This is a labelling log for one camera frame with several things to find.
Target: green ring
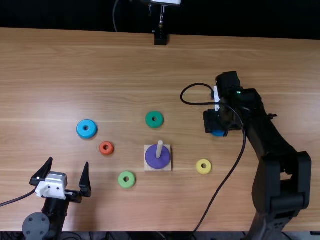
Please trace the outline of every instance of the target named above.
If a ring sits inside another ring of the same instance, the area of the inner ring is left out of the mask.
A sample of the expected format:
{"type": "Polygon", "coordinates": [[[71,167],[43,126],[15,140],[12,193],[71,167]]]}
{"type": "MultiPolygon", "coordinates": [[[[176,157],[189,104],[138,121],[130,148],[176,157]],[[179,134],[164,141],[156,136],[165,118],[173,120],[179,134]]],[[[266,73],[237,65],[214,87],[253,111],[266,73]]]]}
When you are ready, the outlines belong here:
{"type": "Polygon", "coordinates": [[[151,111],[146,115],[145,121],[150,128],[156,129],[164,123],[164,116],[159,111],[151,111]]]}
{"type": "Polygon", "coordinates": [[[135,185],[136,177],[132,172],[124,171],[119,175],[118,182],[122,188],[130,189],[135,185]]]}

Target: black mount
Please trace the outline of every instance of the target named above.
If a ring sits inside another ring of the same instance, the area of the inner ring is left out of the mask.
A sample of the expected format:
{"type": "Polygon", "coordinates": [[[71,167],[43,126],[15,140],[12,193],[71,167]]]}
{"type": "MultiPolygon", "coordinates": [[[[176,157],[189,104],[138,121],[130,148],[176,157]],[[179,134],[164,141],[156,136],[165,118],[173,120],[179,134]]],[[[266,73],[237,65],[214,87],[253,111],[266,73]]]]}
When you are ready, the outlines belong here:
{"type": "MultiPolygon", "coordinates": [[[[37,187],[41,181],[45,181],[51,171],[53,158],[32,176],[30,185],[37,187]]],[[[68,212],[69,203],[80,204],[82,197],[91,197],[91,184],[89,178],[89,163],[84,166],[79,182],[80,191],[65,190],[66,199],[46,198],[41,212],[29,215],[23,223],[22,231],[26,240],[58,240],[62,232],[68,212]]]]}
{"type": "Polygon", "coordinates": [[[169,42],[167,32],[166,5],[149,2],[149,17],[152,19],[152,32],[154,33],[154,45],[166,46],[169,42]]]}
{"type": "MultiPolygon", "coordinates": [[[[275,114],[267,114],[262,98],[254,89],[243,89],[237,72],[224,72],[216,78],[220,101],[240,115],[246,135],[259,160],[252,187],[256,215],[246,240],[280,239],[280,234],[310,201],[311,158],[297,152],[272,123],[275,114]],[[290,176],[281,179],[281,173],[290,176]]],[[[206,133],[226,137],[239,130],[239,120],[226,107],[203,113],[206,133]]]]}

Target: red ring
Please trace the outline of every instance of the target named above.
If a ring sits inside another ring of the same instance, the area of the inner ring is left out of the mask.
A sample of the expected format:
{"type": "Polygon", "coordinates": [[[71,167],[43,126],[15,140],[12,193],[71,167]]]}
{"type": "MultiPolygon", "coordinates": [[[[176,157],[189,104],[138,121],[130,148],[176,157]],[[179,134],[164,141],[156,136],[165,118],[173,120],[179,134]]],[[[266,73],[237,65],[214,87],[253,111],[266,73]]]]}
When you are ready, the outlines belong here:
{"type": "Polygon", "coordinates": [[[110,155],[114,152],[115,147],[112,145],[111,142],[104,141],[100,144],[99,150],[100,150],[100,153],[102,153],[103,155],[110,155]]]}

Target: blue ring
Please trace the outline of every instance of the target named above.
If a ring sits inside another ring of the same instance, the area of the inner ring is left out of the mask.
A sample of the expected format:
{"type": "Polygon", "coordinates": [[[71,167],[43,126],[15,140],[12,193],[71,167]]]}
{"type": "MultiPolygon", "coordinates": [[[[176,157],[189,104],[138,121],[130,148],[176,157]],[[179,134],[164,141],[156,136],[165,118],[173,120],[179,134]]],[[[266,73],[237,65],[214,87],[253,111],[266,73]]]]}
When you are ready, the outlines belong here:
{"type": "Polygon", "coordinates": [[[90,139],[96,135],[98,127],[94,121],[85,119],[78,123],[76,126],[76,132],[83,139],[90,139]]]}

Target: black cable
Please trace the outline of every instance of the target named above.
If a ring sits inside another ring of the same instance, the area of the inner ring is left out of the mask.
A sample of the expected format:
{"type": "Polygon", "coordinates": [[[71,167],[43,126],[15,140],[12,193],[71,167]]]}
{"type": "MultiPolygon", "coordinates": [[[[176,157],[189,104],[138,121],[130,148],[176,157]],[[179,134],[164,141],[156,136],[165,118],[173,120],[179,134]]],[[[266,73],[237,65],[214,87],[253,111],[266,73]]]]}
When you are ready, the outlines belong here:
{"type": "Polygon", "coordinates": [[[283,235],[285,235],[289,240],[293,240],[290,236],[288,236],[288,234],[286,234],[285,232],[282,232],[283,235]]]}
{"type": "Polygon", "coordinates": [[[36,192],[36,189],[33,189],[31,192],[29,192],[26,195],[20,196],[20,197],[18,197],[16,199],[13,199],[13,200],[10,200],[10,201],[6,201],[6,202],[3,202],[3,203],[0,203],[0,207],[3,207],[5,205],[13,204],[15,202],[18,202],[18,201],[20,201],[22,199],[25,199],[25,198],[29,197],[30,195],[34,194],[35,192],[36,192]]]}
{"type": "Polygon", "coordinates": [[[226,107],[227,109],[231,110],[235,115],[236,117],[238,118],[239,122],[240,122],[240,125],[241,125],[241,129],[242,129],[242,133],[243,133],[243,142],[242,142],[242,148],[241,148],[241,151],[240,151],[240,154],[238,156],[238,158],[236,159],[233,167],[231,168],[231,170],[229,171],[229,173],[227,174],[227,176],[224,178],[224,180],[222,181],[222,183],[219,185],[219,187],[217,188],[217,190],[215,191],[211,201],[209,202],[208,204],[208,207],[206,208],[200,222],[198,223],[198,225],[196,226],[196,228],[193,230],[193,233],[195,233],[200,225],[202,224],[202,222],[204,221],[207,213],[209,212],[209,209],[212,205],[212,203],[214,202],[214,200],[216,199],[219,191],[221,190],[221,188],[224,186],[224,184],[226,183],[226,181],[230,178],[231,174],[234,172],[234,170],[236,169],[236,167],[238,166],[239,162],[240,162],[240,159],[242,157],[242,155],[244,154],[244,151],[245,151],[245,148],[246,148],[246,142],[247,142],[247,135],[246,135],[246,131],[245,131],[245,128],[244,128],[244,123],[241,119],[241,117],[239,116],[239,114],[236,112],[236,110],[234,110],[231,106],[225,104],[225,103],[222,103],[222,102],[188,102],[188,101],[185,101],[184,100],[184,94],[185,92],[194,87],[194,86],[204,86],[204,87],[207,87],[211,90],[211,98],[213,98],[214,96],[214,90],[211,86],[209,86],[208,84],[205,84],[205,83],[194,83],[194,84],[191,84],[189,86],[187,86],[182,92],[181,92],[181,95],[180,95],[180,99],[181,101],[184,103],[184,104],[187,104],[187,105],[192,105],[192,106],[205,106],[205,105],[219,105],[219,106],[224,106],[226,107]]]}
{"type": "Polygon", "coordinates": [[[184,100],[184,94],[185,92],[192,88],[192,87],[195,87],[195,86],[204,86],[204,87],[207,87],[211,90],[211,98],[213,98],[215,92],[214,92],[214,89],[208,85],[208,84],[205,84],[205,83],[194,83],[194,84],[191,84],[189,86],[187,86],[185,89],[183,89],[183,91],[181,92],[180,94],[180,99],[181,101],[184,103],[184,104],[188,104],[188,105],[192,105],[192,106],[204,106],[204,105],[218,105],[217,102],[188,102],[188,101],[185,101],[184,100]]]}
{"type": "Polygon", "coordinates": [[[116,25],[116,8],[118,5],[118,2],[119,2],[119,0],[115,0],[114,5],[113,5],[113,9],[112,9],[112,22],[113,22],[115,32],[118,32],[117,25],[116,25]]]}

